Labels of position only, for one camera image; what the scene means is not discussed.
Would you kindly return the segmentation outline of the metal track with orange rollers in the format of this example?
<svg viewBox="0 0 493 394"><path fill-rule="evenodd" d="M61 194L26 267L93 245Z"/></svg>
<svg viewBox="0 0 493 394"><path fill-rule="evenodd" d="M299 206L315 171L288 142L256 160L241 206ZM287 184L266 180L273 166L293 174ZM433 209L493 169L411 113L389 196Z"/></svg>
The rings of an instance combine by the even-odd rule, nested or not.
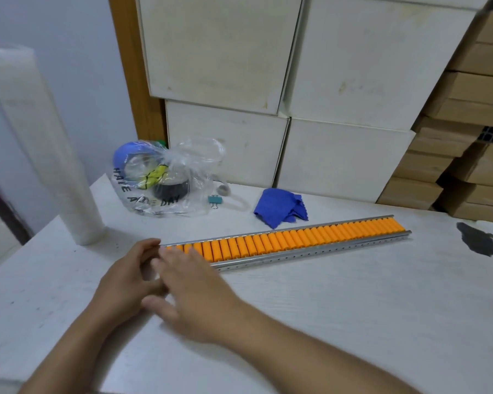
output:
<svg viewBox="0 0 493 394"><path fill-rule="evenodd" d="M197 251L217 271L287 262L382 243L411 235L393 215L163 244Z"/></svg>

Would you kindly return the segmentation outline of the stack of brown cardboard boxes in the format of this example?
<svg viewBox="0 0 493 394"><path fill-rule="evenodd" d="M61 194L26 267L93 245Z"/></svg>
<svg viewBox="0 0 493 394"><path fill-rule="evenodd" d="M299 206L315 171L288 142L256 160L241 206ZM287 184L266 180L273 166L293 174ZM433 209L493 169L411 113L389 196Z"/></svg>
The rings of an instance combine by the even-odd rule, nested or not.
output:
<svg viewBox="0 0 493 394"><path fill-rule="evenodd" d="M493 223L493 10L473 20L377 204Z"/></svg>

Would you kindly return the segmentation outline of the person's right hand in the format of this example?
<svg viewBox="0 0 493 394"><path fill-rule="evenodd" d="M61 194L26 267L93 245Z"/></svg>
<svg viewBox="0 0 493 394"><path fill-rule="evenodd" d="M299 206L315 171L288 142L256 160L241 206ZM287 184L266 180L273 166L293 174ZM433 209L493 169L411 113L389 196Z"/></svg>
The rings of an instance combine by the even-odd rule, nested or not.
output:
<svg viewBox="0 0 493 394"><path fill-rule="evenodd" d="M225 344L251 307L197 251L161 247L159 255L160 277L179 313L176 324L166 324L186 338Z"/></svg>

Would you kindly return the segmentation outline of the person's right forearm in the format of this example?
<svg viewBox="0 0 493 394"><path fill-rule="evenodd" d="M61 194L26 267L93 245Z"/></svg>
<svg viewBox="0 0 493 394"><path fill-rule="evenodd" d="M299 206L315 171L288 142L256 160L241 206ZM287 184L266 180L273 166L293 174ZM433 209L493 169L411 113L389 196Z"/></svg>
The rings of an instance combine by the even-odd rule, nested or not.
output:
<svg viewBox="0 0 493 394"><path fill-rule="evenodd" d="M247 305L223 339L280 394L422 394L393 374Z"/></svg>

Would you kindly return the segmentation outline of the yellow packet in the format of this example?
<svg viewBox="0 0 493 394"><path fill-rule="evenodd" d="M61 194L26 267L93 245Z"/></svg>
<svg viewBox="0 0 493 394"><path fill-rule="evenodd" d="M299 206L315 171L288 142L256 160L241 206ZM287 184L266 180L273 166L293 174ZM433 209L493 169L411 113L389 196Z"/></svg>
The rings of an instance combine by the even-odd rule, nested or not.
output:
<svg viewBox="0 0 493 394"><path fill-rule="evenodd" d="M168 166L164 164L158 165L155 169L145 174L142 178L140 178L137 187L140 190L148 190L154 185L156 185L164 174L168 171Z"/></svg>

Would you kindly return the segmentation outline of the person's left forearm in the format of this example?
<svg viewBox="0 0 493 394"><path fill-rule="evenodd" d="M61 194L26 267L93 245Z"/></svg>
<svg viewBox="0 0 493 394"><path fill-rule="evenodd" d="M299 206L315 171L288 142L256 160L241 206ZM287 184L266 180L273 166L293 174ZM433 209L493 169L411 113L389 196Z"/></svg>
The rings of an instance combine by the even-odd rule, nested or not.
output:
<svg viewBox="0 0 493 394"><path fill-rule="evenodd" d="M87 394L102 345L114 330L91 309L70 325L18 394Z"/></svg>

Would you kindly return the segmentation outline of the blue tape roll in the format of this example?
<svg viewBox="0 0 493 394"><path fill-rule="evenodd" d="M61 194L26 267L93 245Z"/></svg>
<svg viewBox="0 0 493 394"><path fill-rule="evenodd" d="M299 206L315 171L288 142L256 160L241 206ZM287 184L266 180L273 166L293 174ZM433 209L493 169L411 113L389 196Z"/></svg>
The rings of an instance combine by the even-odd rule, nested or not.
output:
<svg viewBox="0 0 493 394"><path fill-rule="evenodd" d="M118 185L140 190L137 185L145 174L164 164L167 148L157 141L133 141L121 145L113 154L112 179Z"/></svg>

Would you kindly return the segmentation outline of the blue cloth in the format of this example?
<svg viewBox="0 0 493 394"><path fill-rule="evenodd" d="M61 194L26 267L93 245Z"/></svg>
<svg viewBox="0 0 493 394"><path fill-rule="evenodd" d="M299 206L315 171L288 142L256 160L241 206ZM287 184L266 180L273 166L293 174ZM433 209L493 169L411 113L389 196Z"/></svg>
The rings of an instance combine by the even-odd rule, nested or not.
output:
<svg viewBox="0 0 493 394"><path fill-rule="evenodd" d="M309 220L302 195L282 189L264 189L253 213L273 230L281 223Z"/></svg>

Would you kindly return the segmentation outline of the clear printed plastic bag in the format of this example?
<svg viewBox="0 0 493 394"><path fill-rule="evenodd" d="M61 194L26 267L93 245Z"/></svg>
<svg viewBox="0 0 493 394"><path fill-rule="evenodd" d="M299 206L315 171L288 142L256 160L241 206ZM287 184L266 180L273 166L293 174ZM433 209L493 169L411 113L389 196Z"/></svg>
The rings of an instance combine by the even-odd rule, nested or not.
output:
<svg viewBox="0 0 493 394"><path fill-rule="evenodd" d="M174 169L175 167L185 169L189 174L189 193L177 202L164 202L155 198L151 188L148 190L138 190L131 189L127 185L118 185L112 179L112 163L107 177L122 205L135 214L154 218L169 215L205 213L210 208L208 196L211 196L215 189L214 181L226 181L220 180L220 177L214 173L214 165L221 161L220 158L212 159L204 157L192 152L190 147L189 142L180 143L174 147L166 147L167 150L164 155L166 166L170 169Z"/></svg>

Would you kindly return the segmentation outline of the clear stretch film roll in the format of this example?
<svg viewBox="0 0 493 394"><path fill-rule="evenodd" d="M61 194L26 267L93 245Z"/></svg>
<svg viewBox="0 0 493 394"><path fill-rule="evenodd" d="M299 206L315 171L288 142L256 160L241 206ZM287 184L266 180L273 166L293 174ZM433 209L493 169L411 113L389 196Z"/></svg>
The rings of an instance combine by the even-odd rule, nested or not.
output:
<svg viewBox="0 0 493 394"><path fill-rule="evenodd" d="M98 242L105 224L33 49L0 47L0 105L74 242Z"/></svg>

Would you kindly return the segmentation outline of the person's left hand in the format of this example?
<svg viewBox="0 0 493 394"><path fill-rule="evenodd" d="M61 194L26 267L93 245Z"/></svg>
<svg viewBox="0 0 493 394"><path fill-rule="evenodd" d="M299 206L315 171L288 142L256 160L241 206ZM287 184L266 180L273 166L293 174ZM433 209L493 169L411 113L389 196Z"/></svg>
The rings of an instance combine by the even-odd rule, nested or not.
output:
<svg viewBox="0 0 493 394"><path fill-rule="evenodd" d="M137 263L131 256L131 249L115 261L101 278L87 306L87 313L96 324L117 327L135 317L141 310L142 300L151 295L146 293L137 277Z"/></svg>

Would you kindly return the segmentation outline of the black tape roll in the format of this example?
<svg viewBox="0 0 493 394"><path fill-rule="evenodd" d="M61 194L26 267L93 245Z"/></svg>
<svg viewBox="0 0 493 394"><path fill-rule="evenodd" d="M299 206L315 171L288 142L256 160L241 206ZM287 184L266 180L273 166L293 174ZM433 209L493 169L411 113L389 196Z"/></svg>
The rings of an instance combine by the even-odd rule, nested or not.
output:
<svg viewBox="0 0 493 394"><path fill-rule="evenodd" d="M189 174L185 169L170 169L160 182L151 188L155 198L164 202L177 202L188 195L190 189Z"/></svg>

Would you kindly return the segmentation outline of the brown wooden post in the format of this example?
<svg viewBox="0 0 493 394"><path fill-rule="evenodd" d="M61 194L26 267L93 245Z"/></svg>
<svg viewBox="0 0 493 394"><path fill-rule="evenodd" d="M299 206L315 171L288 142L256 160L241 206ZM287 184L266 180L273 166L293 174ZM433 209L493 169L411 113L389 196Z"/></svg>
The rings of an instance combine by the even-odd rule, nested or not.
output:
<svg viewBox="0 0 493 394"><path fill-rule="evenodd" d="M137 0L108 0L137 137L167 143L165 102L150 95Z"/></svg>

